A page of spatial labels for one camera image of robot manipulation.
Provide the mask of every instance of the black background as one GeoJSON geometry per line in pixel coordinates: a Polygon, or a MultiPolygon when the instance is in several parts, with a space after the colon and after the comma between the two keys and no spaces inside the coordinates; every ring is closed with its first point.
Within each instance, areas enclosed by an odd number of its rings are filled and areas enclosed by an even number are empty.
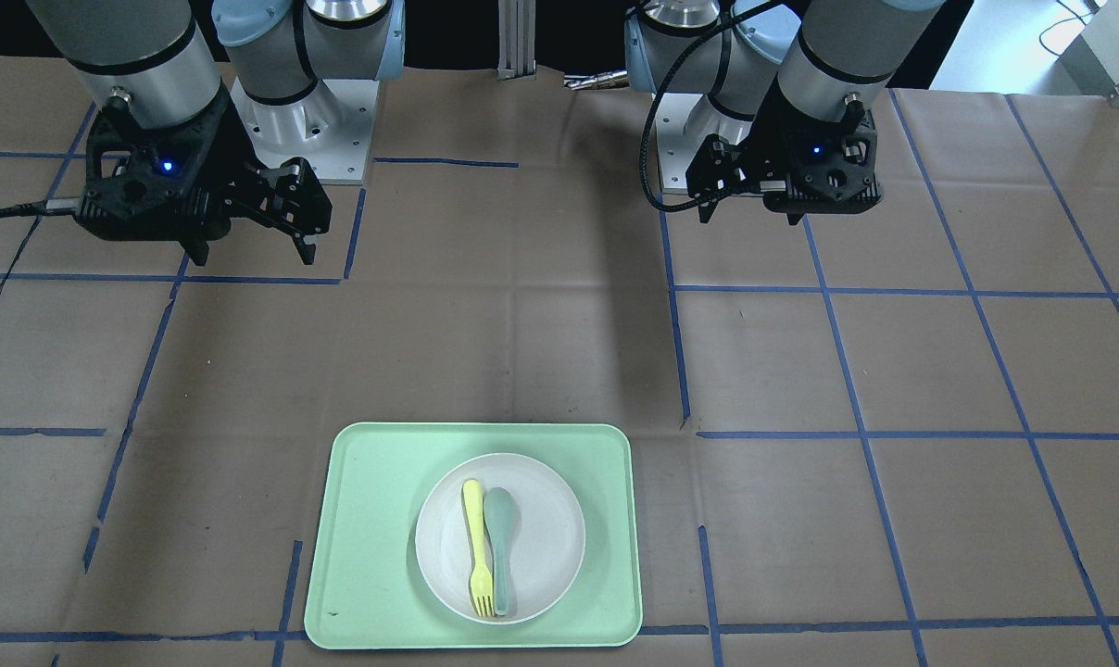
{"type": "MultiPolygon", "coordinates": [[[[213,54],[225,60],[209,19],[213,0],[188,0],[213,54]]],[[[797,12],[810,0],[788,0],[797,12]]],[[[535,58],[564,73],[624,68],[621,18],[630,0],[537,0],[535,58]]],[[[727,8],[732,2],[724,1],[727,8]]],[[[971,0],[948,0],[891,81],[928,88],[971,0]]],[[[498,63],[498,0],[406,0],[406,65],[492,68],[498,63]]],[[[0,55],[58,56],[25,3],[0,0],[0,55]]]]}

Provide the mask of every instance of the plate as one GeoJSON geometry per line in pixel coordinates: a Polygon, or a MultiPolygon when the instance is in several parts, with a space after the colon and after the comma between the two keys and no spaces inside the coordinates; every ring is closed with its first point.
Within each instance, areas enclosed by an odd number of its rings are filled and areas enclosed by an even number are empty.
{"type": "MultiPolygon", "coordinates": [[[[584,513],[572,488],[555,470],[529,455],[479,455],[444,475],[427,495],[415,532],[416,561],[427,586],[444,607],[478,623],[521,623],[563,598],[584,562],[584,513]],[[470,598],[473,556],[468,544],[461,486],[481,481],[485,491],[508,490],[517,516],[509,541],[509,611],[476,616],[470,598]]],[[[487,541],[487,565],[492,554],[487,541]]]]}

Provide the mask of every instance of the fork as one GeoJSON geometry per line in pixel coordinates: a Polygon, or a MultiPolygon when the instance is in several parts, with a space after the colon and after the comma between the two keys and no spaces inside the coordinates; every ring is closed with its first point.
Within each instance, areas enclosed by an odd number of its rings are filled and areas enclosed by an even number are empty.
{"type": "Polygon", "coordinates": [[[473,549],[473,574],[470,575],[470,595],[473,611],[482,618],[492,617],[492,573],[485,561],[485,511],[481,481],[466,480],[461,487],[466,501],[466,523],[470,525],[470,546],[473,549]]]}

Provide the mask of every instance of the green tray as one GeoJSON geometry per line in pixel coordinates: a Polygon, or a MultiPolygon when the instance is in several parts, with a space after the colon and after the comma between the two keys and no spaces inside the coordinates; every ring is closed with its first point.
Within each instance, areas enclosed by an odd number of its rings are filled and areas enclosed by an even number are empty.
{"type": "Polygon", "coordinates": [[[336,436],[304,630],[333,649],[622,646],[641,628],[630,442],[601,423],[361,422],[336,436]],[[534,620],[485,626],[436,600],[420,574],[415,523],[429,491],[491,452],[542,460],[584,511],[584,564],[534,620]]]}

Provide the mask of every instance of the fork handle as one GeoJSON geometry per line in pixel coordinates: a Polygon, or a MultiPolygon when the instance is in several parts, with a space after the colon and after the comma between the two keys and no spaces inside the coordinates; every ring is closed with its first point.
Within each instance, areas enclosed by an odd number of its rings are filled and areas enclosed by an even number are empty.
{"type": "Polygon", "coordinates": [[[470,525],[470,548],[473,549],[473,566],[488,567],[485,558],[485,494],[481,481],[466,480],[461,487],[461,498],[466,501],[466,523],[470,525]]]}

